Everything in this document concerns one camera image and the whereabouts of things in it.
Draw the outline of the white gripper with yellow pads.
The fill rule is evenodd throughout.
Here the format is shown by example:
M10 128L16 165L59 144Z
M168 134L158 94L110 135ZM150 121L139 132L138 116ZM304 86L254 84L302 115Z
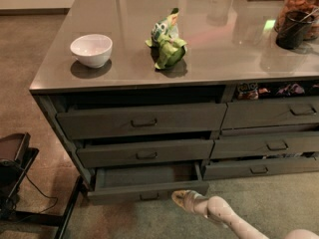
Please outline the white gripper with yellow pads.
M193 190L177 190L171 195L172 201L184 211L207 216L208 198Z

